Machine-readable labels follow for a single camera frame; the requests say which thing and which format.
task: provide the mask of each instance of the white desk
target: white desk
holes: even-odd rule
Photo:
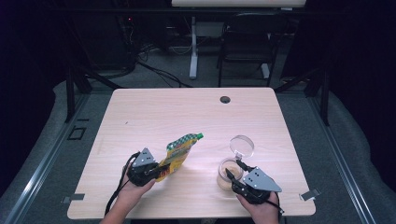
[[[306,0],[172,0],[173,7],[304,7]],[[191,65],[190,79],[197,78],[198,49],[196,42],[196,22],[195,17],[191,20]],[[262,65],[262,74],[268,77],[268,65]]]
[[[219,98],[228,96],[223,104]],[[138,150],[148,147],[157,161],[166,145],[186,133],[203,133],[181,168],[143,196],[130,218],[248,217],[231,191],[219,188],[221,160],[231,157],[230,140],[238,134],[255,144],[243,159],[259,166],[283,189],[285,216],[315,213],[302,201],[308,186],[274,91],[269,88],[116,90],[110,100],[67,215],[102,218],[116,189],[121,168]]]

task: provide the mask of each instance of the chair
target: chair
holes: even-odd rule
[[[271,64],[267,80],[270,85],[280,39],[288,28],[288,19],[280,14],[238,13],[224,22],[218,58],[219,87],[222,64]]]

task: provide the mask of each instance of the yellow snack bag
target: yellow snack bag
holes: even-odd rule
[[[181,166],[183,161],[186,160],[190,153],[191,147],[203,137],[204,136],[201,133],[189,133],[177,139],[176,141],[169,143],[168,146],[166,146],[166,158],[163,159],[159,164],[159,167],[165,166],[167,164],[169,164],[169,167],[160,173],[159,177],[157,178],[157,182],[162,181],[168,175],[175,172]]]

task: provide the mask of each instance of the clear plastic lid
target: clear plastic lid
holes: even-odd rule
[[[238,160],[251,157],[254,152],[253,141],[244,135],[237,135],[231,139],[230,148]]]

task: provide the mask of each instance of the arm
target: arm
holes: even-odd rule
[[[155,184],[155,179],[152,179],[145,186],[137,187],[128,180],[127,176],[123,178],[123,181],[127,183],[120,191],[113,207],[101,221],[102,224],[123,223],[128,213],[136,206],[142,195],[149,191]]]
[[[251,204],[242,197],[241,195],[237,194],[236,198],[242,204],[242,206],[247,209],[250,213],[251,217],[253,218],[254,223],[256,224],[278,224],[278,210],[276,207],[272,206],[269,203],[262,203],[262,204]],[[271,192],[268,201],[279,204],[279,199],[276,197],[274,192]]]

